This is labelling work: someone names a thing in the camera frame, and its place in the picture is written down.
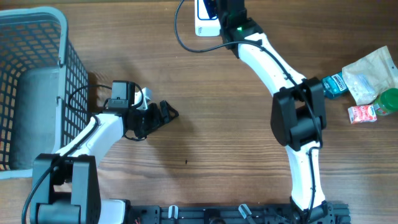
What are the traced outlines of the blue mouthwash bottle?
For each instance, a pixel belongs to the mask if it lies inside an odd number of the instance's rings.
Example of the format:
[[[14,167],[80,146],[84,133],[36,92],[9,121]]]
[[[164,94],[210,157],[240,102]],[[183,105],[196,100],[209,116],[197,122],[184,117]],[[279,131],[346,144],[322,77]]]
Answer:
[[[335,99],[348,92],[348,87],[343,80],[343,73],[338,72],[321,80],[323,94],[328,99]]]

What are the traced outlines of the small red packet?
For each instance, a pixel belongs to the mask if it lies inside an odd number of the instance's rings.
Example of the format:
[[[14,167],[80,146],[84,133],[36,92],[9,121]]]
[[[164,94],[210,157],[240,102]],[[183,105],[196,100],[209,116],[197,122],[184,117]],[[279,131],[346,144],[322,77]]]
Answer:
[[[351,124],[372,123],[377,120],[373,105],[352,106],[348,108],[348,114]]]

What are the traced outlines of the white box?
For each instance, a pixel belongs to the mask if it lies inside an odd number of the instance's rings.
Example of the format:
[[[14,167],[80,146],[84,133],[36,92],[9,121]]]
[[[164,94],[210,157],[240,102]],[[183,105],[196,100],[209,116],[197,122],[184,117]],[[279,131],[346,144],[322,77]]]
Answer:
[[[384,91],[397,88],[397,67],[387,46],[343,67],[342,75],[357,105],[371,104]]]

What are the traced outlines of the green lid jar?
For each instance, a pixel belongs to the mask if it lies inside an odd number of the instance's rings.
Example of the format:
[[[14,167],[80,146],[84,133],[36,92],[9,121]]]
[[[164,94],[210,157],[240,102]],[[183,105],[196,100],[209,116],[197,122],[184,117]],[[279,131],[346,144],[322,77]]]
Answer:
[[[381,93],[373,102],[373,107],[377,115],[386,116],[397,111],[398,89],[391,88]]]

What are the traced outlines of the clear bag with printed card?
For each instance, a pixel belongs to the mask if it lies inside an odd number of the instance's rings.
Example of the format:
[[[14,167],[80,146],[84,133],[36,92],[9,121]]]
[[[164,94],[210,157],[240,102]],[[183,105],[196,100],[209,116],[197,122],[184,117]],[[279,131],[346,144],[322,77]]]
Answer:
[[[208,14],[208,17],[210,19],[216,19],[218,17],[218,5],[217,5],[217,0],[204,0],[204,5],[206,12]]]

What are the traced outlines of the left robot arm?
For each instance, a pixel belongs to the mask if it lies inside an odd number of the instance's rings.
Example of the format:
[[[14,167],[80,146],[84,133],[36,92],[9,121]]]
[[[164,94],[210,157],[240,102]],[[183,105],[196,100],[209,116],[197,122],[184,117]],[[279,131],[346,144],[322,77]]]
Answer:
[[[72,142],[35,158],[22,223],[139,223],[129,200],[101,198],[97,166],[128,131],[144,141],[179,113],[165,100],[151,102],[150,90],[134,82],[116,80],[109,90],[103,110]]]

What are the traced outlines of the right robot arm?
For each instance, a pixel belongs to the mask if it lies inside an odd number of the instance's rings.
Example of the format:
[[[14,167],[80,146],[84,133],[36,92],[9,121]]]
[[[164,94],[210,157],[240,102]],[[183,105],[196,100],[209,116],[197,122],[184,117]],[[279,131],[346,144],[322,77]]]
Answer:
[[[243,1],[216,1],[223,42],[249,65],[272,95],[271,130],[285,147],[292,173],[292,222],[316,223],[325,196],[318,154],[326,127],[323,86],[289,66],[263,29],[247,16]]]

